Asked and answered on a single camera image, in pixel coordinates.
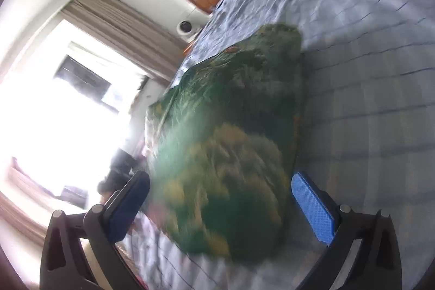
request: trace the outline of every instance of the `bed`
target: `bed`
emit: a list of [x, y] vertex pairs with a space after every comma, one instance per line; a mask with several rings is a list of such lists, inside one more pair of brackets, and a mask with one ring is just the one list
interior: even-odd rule
[[[391, 214], [403, 288], [413, 288], [435, 256], [435, 0], [212, 3], [171, 86], [262, 24], [298, 26], [309, 77], [297, 170], [338, 204]], [[297, 205], [290, 208], [280, 253], [255, 267], [183, 254], [144, 215], [126, 243], [150, 289], [294, 289], [325, 246]]]

